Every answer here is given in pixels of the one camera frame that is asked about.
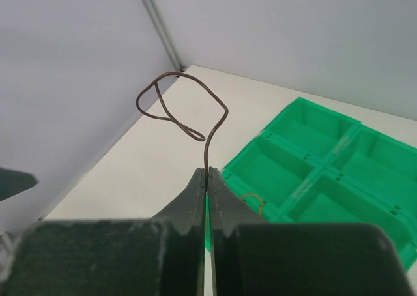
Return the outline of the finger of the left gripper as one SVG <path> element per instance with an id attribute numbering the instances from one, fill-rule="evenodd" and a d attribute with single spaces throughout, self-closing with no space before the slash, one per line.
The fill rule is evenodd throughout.
<path id="1" fill-rule="evenodd" d="M 3 201 L 24 192 L 38 184 L 38 180 L 30 173 L 1 168 L 0 200 Z"/>

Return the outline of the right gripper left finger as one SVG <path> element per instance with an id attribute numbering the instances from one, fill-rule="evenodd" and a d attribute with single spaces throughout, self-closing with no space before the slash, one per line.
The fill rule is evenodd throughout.
<path id="1" fill-rule="evenodd" d="M 184 190 L 156 213 L 151 220 L 169 222 L 180 235 L 193 229 L 201 235 L 205 228 L 205 172 L 197 168 Z"/>

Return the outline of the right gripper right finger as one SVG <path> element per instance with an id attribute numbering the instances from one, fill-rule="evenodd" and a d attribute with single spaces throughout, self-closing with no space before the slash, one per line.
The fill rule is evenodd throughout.
<path id="1" fill-rule="evenodd" d="M 230 237 L 239 225 L 268 222 L 228 188 L 217 168 L 209 168 L 207 196 L 211 237 L 216 237 L 216 233 L 220 234 L 218 237 Z"/>

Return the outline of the green six-compartment bin tray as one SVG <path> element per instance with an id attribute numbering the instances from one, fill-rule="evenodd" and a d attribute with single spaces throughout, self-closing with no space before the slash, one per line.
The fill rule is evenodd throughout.
<path id="1" fill-rule="evenodd" d="M 416 262 L 416 149 L 360 121 L 297 98 L 222 170 L 269 222 L 365 222 Z"/>

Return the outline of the left aluminium frame post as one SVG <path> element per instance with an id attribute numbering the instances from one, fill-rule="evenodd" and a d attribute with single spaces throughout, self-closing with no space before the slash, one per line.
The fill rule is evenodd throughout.
<path id="1" fill-rule="evenodd" d="M 146 8 L 147 14 L 159 36 L 160 41 L 176 71 L 184 72 L 187 66 L 182 62 L 180 55 L 173 43 L 169 30 L 165 25 L 164 19 L 158 9 L 155 0 L 141 0 Z"/>

